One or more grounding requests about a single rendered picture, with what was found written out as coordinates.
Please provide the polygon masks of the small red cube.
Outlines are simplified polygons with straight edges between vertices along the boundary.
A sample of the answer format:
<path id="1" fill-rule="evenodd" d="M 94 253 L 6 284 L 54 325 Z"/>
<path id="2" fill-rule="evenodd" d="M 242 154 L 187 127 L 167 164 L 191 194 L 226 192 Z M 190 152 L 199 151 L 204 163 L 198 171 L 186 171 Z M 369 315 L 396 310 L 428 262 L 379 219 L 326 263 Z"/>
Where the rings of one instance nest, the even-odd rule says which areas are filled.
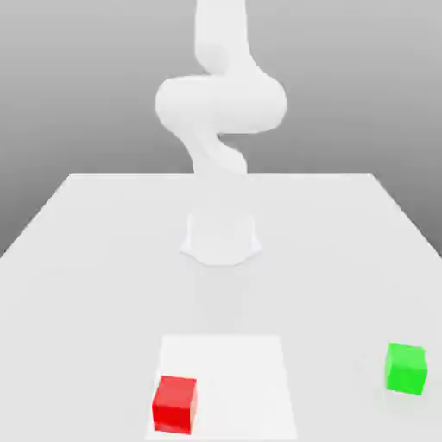
<path id="1" fill-rule="evenodd" d="M 191 434 L 198 404 L 197 380 L 161 376 L 151 410 L 156 431 Z"/>

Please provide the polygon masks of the small green cube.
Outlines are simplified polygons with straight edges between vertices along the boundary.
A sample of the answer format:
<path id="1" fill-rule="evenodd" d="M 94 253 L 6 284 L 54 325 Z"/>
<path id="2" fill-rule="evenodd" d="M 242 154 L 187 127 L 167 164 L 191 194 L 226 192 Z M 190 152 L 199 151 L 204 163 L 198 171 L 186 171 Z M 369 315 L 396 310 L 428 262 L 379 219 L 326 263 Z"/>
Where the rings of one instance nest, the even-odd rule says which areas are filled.
<path id="1" fill-rule="evenodd" d="M 422 395 L 428 365 L 422 346 L 389 343 L 384 364 L 387 390 L 410 395 Z"/>

